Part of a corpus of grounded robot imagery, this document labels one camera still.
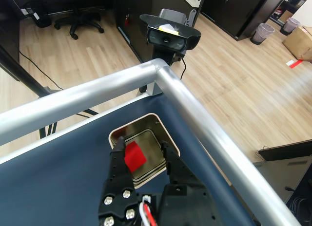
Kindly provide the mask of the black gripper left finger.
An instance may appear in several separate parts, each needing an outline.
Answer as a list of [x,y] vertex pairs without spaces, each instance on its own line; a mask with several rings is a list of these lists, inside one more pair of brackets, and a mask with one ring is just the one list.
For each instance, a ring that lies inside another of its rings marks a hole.
[[108,176],[98,207],[100,226],[139,226],[141,218],[132,174],[125,164],[125,141],[118,138],[110,152]]

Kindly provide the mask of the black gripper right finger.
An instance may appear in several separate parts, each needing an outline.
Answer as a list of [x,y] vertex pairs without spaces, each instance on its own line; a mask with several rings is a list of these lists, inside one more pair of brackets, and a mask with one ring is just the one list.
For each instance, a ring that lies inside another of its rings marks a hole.
[[160,226],[222,226],[223,222],[206,186],[176,152],[162,142],[170,182],[164,187],[157,223]]

